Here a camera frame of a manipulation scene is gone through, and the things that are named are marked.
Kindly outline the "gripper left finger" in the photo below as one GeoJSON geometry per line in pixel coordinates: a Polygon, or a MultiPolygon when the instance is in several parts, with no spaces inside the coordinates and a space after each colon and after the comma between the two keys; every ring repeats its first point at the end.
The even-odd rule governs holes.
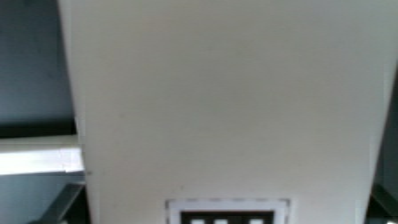
{"type": "Polygon", "coordinates": [[[89,224],[86,185],[70,183],[40,219],[43,224],[89,224]]]}

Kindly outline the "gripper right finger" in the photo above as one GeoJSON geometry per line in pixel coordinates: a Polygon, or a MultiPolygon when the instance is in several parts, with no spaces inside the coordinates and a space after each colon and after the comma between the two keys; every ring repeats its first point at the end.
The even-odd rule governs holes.
{"type": "Polygon", "coordinates": [[[368,224],[398,224],[398,200],[384,190],[372,192],[368,224]]]}

